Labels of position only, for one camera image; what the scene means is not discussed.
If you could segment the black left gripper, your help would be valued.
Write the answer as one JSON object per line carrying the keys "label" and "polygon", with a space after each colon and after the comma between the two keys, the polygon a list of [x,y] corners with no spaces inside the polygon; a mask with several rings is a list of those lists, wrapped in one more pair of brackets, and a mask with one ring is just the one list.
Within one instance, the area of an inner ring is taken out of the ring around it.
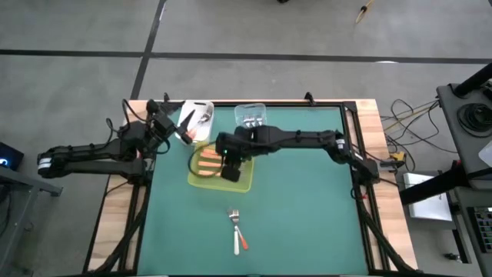
{"label": "black left gripper", "polygon": [[188,125],[195,110],[192,110],[179,125],[176,125],[168,116],[181,108],[184,103],[185,101],[157,103],[153,99],[148,100],[146,105],[148,112],[147,146],[160,146],[163,142],[168,142],[169,137],[175,132],[186,145],[193,142],[188,135]]}

